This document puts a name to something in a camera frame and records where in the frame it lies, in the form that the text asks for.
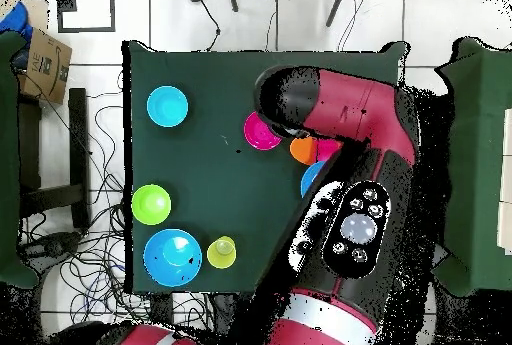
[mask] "lime green bowl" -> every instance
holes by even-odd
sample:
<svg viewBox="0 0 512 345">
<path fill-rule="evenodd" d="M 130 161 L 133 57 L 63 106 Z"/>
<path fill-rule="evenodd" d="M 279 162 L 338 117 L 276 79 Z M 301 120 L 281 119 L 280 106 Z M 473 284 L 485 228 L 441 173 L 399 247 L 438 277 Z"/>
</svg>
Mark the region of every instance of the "lime green bowl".
<svg viewBox="0 0 512 345">
<path fill-rule="evenodd" d="M 144 185 L 133 194 L 132 212 L 142 224 L 157 225 L 171 212 L 171 197 L 161 186 Z"/>
</svg>

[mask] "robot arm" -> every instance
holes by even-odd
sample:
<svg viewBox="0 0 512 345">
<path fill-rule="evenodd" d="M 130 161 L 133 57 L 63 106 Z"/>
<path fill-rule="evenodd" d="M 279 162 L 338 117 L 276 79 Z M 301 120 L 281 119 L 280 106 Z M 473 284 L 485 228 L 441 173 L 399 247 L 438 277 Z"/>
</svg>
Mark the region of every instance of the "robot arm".
<svg viewBox="0 0 512 345">
<path fill-rule="evenodd" d="M 255 100 L 275 133 L 344 145 L 288 225 L 247 320 L 267 345 L 369 345 L 400 257 L 419 147 L 412 101 L 388 84 L 314 67 L 267 70 Z"/>
</svg>

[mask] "light blue bowl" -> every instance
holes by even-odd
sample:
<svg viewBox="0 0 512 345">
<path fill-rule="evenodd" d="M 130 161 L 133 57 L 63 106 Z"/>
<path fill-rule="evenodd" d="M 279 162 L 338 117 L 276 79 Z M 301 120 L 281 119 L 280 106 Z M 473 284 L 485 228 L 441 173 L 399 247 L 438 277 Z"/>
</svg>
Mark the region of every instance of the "light blue bowl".
<svg viewBox="0 0 512 345">
<path fill-rule="evenodd" d="M 304 195 L 306 195 L 306 192 L 308 191 L 309 187 L 315 180 L 316 175 L 320 170 L 322 169 L 322 166 L 325 164 L 325 161 L 318 161 L 315 164 L 312 164 L 308 167 L 308 169 L 304 172 L 304 175 L 302 176 L 302 179 L 300 181 L 300 195 L 304 198 Z"/>
<path fill-rule="evenodd" d="M 181 286 L 194 279 L 203 255 L 198 242 L 180 229 L 154 234 L 144 248 L 144 266 L 160 285 Z"/>
<path fill-rule="evenodd" d="M 174 127 L 187 117 L 187 97 L 174 86 L 160 86 L 149 95 L 147 109 L 156 124 Z"/>
</svg>

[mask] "floor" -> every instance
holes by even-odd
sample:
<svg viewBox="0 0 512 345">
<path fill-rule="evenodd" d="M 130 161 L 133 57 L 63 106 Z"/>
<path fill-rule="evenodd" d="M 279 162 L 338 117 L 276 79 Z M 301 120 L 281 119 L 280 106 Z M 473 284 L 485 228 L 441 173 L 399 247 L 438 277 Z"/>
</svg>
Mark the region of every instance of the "floor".
<svg viewBox="0 0 512 345">
<path fill-rule="evenodd" d="M 58 33 L 56 0 L 49 2 L 48 33 L 73 48 L 69 72 L 69 86 L 85 87 L 89 98 L 89 132 L 107 152 L 113 143 L 94 122 L 95 114 L 107 106 L 122 106 L 118 93 L 121 72 L 121 42 L 139 40 L 161 51 L 192 51 L 206 49 L 212 42 L 215 26 L 200 3 L 189 0 L 115 0 L 115 32 Z M 437 94 L 446 87 L 433 68 L 447 62 L 453 41 L 462 36 L 477 36 L 487 44 L 504 48 L 512 41 L 512 7 L 510 0 L 343 0 L 330 28 L 325 27 L 334 0 L 278 0 L 278 50 L 378 51 L 391 41 L 405 40 L 412 49 L 405 66 L 400 68 L 409 85 L 431 89 Z M 230 0 L 205 0 L 212 16 L 219 24 L 221 34 L 216 51 L 243 49 L 275 51 L 275 23 L 269 20 L 274 13 L 274 0 L 238 0 L 239 12 L 231 9 Z M 78 10 L 63 14 L 63 26 L 69 28 L 109 27 L 111 25 L 109 0 L 77 0 Z M 360 5 L 351 32 L 345 33 L 354 15 L 354 5 Z M 100 94 L 108 95 L 92 98 Z M 53 110 L 43 106 L 41 122 L 41 177 L 42 186 L 57 186 L 69 180 L 68 133 Z M 57 108 L 67 122 L 67 101 Z M 121 110 L 108 108 L 97 116 L 98 124 L 109 133 L 116 150 L 108 171 L 124 184 L 123 128 Z M 102 165 L 103 156 L 98 145 L 91 142 L 92 158 Z M 119 192 L 100 192 L 98 172 L 91 167 L 92 215 L 119 203 Z M 51 210 L 47 221 L 38 229 L 45 234 L 57 230 L 72 230 L 68 208 Z M 41 220 L 33 216 L 30 228 Z M 108 217 L 104 216 L 93 226 L 94 233 L 108 230 Z M 116 245 L 116 254 L 123 257 L 123 248 Z M 42 324 L 46 333 L 52 333 L 82 320 L 83 298 L 75 298 L 84 285 L 73 276 L 71 265 L 53 268 L 48 275 L 41 303 Z M 90 286 L 94 275 L 90 277 Z M 142 301 L 139 305 L 144 313 Z M 103 321 L 116 317 L 101 309 L 96 314 Z M 430 287 L 425 307 L 425 324 L 418 334 L 419 345 L 429 345 L 435 325 L 435 300 Z"/>
</svg>

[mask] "green tabletop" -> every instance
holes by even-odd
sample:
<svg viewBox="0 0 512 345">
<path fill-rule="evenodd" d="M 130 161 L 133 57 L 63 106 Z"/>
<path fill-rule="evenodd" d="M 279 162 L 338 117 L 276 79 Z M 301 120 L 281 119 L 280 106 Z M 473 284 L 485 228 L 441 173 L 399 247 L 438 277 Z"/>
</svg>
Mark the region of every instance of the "green tabletop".
<svg viewBox="0 0 512 345">
<path fill-rule="evenodd" d="M 504 117 L 512 108 L 512 51 L 465 38 L 455 54 L 438 69 L 453 89 L 455 119 L 444 233 L 451 256 L 435 274 L 456 296 L 478 289 L 512 290 L 512 256 L 497 246 L 496 234 Z"/>
<path fill-rule="evenodd" d="M 136 42 L 129 50 L 133 189 L 160 185 L 172 199 L 163 223 L 133 221 L 133 292 L 250 292 L 300 201 L 307 168 L 292 158 L 290 141 L 270 151 L 246 142 L 243 124 L 254 111 L 256 79 L 269 67 L 291 64 L 396 84 L 406 44 L 394 43 L 380 53 L 165 53 Z M 177 87 L 189 101 L 185 121 L 173 128 L 157 126 L 146 111 L 149 94 L 163 85 Z M 148 239 L 165 228 L 189 232 L 203 251 L 198 275 L 179 288 L 153 281 L 142 259 Z M 234 239 L 237 258 L 218 270 L 208 263 L 206 250 L 223 235 Z"/>
</svg>

